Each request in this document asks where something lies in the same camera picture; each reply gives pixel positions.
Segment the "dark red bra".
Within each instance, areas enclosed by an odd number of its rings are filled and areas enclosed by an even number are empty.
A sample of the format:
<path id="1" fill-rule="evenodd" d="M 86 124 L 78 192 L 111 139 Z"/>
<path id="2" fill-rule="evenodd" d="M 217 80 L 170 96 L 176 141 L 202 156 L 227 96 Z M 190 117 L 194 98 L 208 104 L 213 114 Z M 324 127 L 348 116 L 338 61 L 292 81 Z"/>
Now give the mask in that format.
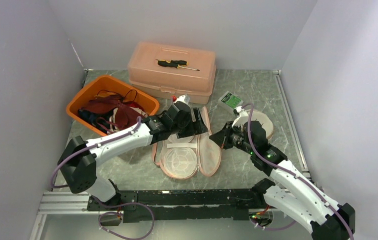
<path id="1" fill-rule="evenodd" d="M 96 123 L 93 124 L 93 126 L 101 130 L 103 133 L 105 133 L 105 131 L 98 124 L 100 123 L 100 117 L 106 119 L 112 117 L 112 121 L 117 123 L 123 130 L 136 124 L 138 118 L 145 118 L 148 116 L 144 109 L 136 102 L 123 103 L 113 96 L 103 98 L 95 97 L 95 99 L 90 100 L 79 110 L 86 110 L 98 114 Z"/>

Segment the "beige lace bra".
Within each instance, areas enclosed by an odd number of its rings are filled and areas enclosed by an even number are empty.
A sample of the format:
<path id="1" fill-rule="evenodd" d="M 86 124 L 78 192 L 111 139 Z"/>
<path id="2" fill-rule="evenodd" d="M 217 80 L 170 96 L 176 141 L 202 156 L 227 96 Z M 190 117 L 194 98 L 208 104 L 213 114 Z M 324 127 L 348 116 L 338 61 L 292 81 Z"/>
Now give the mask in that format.
<path id="1" fill-rule="evenodd" d="M 98 124 L 105 131 L 107 135 L 117 133 L 122 130 L 121 127 L 117 123 L 112 121 L 112 117 L 106 119 L 101 116 L 99 119 L 100 119 L 100 123 Z"/>

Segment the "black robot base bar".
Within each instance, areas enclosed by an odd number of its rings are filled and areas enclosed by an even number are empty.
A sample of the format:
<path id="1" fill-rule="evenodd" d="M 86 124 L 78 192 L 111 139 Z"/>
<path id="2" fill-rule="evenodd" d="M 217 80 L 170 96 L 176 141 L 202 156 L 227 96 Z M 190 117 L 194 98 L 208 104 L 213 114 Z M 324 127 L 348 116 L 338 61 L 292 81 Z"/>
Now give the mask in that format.
<path id="1" fill-rule="evenodd" d="M 233 219 L 246 221 L 266 207 L 259 193 L 249 188 L 197 190 L 122 190 L 117 197 L 98 203 L 90 197 L 90 212 L 123 212 L 124 223 L 165 220 Z"/>

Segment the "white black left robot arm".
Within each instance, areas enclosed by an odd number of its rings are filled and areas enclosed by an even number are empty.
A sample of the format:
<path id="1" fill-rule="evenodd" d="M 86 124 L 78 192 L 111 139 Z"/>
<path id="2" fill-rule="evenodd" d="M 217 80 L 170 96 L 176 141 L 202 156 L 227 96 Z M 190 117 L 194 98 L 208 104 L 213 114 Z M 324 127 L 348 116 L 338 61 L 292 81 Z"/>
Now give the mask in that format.
<path id="1" fill-rule="evenodd" d="M 171 135 L 186 138 L 206 133 L 200 110 L 177 101 L 160 114 L 138 117 L 136 123 L 119 132 L 83 140 L 77 136 L 69 141 L 55 172 L 60 172 L 73 194 L 86 192 L 100 200 L 108 210 L 120 205 L 116 184 L 98 176 L 97 168 L 108 160 L 136 148 L 164 141 Z"/>

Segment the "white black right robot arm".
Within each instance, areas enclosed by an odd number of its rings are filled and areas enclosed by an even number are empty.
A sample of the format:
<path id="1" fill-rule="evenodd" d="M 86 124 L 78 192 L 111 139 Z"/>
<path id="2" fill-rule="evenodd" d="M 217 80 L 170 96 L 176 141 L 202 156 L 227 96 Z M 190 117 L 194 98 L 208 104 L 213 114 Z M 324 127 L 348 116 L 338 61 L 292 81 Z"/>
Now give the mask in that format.
<path id="1" fill-rule="evenodd" d="M 210 140 L 222 149 L 248 153 L 254 166 L 267 175 L 252 194 L 254 205 L 275 207 L 302 225 L 314 240 L 352 240 L 355 210 L 341 205 L 313 185 L 287 156 L 268 142 L 258 121 L 243 126 L 227 122 Z"/>

